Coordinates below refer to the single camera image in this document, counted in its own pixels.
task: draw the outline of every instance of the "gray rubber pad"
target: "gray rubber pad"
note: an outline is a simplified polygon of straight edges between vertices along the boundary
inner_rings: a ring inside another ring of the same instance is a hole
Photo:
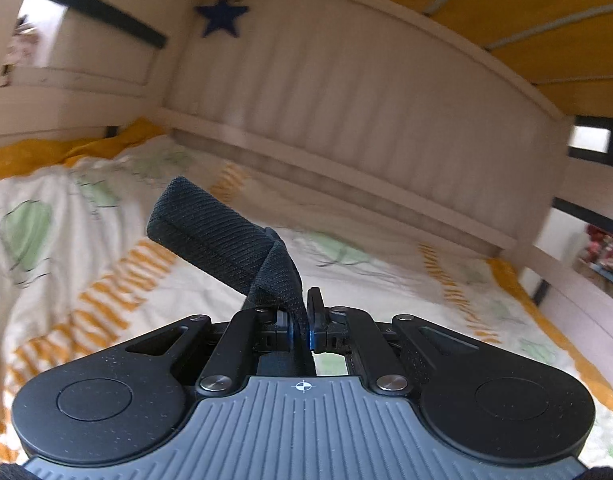
[[[532,468],[473,460],[431,436],[408,402],[367,392],[357,377],[251,378],[200,402],[182,430],[148,455],[99,468],[41,458],[43,480],[571,480],[573,457]]]

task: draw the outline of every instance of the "bedsheet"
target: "bedsheet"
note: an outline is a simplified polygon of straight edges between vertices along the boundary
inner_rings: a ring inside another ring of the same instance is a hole
[[[155,200],[184,174],[275,228],[304,290],[319,286],[328,306],[383,321],[415,314],[583,380],[597,418],[580,459],[613,466],[613,392],[557,331],[547,335],[509,266],[442,253],[359,218],[354,206],[161,133],[140,122],[116,139],[57,155],[52,147],[55,156],[0,178],[0,463],[26,459],[10,407],[37,373],[190,314],[219,322],[240,308],[241,294],[144,237]],[[317,366],[345,373],[335,356]]]

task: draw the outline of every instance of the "crosshair symbol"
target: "crosshair symbol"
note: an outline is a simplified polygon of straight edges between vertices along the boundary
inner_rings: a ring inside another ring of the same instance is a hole
[[[295,386],[293,386],[296,390],[299,390],[300,392],[304,393],[307,392],[308,390],[310,390],[311,388],[314,388],[315,385],[308,383],[306,381],[299,381],[298,384],[296,384]]]

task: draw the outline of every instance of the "blue star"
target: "blue star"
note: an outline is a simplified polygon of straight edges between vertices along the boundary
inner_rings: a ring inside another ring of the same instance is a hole
[[[248,12],[249,7],[231,6],[226,0],[219,0],[213,6],[199,6],[195,10],[208,20],[202,38],[206,38],[211,32],[219,28],[223,28],[231,36],[239,38],[240,34],[235,28],[235,18]]]

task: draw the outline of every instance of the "black fabric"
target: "black fabric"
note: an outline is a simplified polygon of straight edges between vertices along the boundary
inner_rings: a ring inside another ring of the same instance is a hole
[[[40,480],[17,464],[2,464],[0,466],[0,480]]]
[[[302,282],[280,236],[243,218],[186,178],[175,178],[155,204],[151,240],[247,296],[294,320],[294,350],[315,374]]]
[[[584,471],[574,480],[613,480],[613,468],[594,467]]]

